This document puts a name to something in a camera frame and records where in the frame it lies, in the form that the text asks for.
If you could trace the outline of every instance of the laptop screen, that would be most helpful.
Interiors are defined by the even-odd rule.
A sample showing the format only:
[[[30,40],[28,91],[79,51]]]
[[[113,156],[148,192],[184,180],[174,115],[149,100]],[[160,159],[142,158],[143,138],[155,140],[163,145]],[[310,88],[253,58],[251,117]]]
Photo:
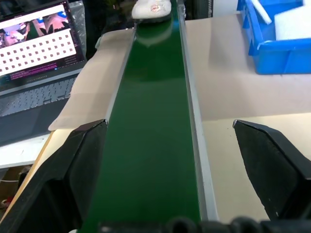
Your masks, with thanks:
[[[0,92],[84,61],[67,1],[0,21]]]

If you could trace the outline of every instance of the shoe sole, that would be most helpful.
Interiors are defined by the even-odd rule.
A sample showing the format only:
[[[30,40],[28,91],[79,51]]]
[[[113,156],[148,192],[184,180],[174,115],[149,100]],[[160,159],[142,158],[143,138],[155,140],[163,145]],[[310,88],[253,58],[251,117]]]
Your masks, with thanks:
[[[159,17],[159,18],[146,18],[146,19],[134,19],[135,23],[143,23],[143,24],[147,24],[147,23],[161,23],[164,21],[168,21],[172,18],[172,13],[169,13],[166,16],[163,17]]]

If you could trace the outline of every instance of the laptop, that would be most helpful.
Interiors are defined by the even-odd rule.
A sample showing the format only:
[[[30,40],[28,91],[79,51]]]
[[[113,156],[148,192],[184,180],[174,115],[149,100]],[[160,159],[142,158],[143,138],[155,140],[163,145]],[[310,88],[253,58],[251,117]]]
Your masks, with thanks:
[[[66,0],[0,20],[0,146],[48,133],[85,63]]]

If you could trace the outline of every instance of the green conveyor belt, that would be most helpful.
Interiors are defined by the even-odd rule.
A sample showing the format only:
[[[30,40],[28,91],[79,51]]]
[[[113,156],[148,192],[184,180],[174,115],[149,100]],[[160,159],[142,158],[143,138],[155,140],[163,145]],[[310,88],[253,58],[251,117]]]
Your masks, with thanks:
[[[79,233],[97,232],[101,221],[200,220],[177,14],[173,1],[171,21],[137,27]]]

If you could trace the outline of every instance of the checkerboard pattern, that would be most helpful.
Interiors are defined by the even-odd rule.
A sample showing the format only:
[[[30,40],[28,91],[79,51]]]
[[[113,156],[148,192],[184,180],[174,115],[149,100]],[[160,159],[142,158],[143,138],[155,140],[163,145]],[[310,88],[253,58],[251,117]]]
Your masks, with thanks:
[[[0,75],[76,54],[70,29],[0,49]]]

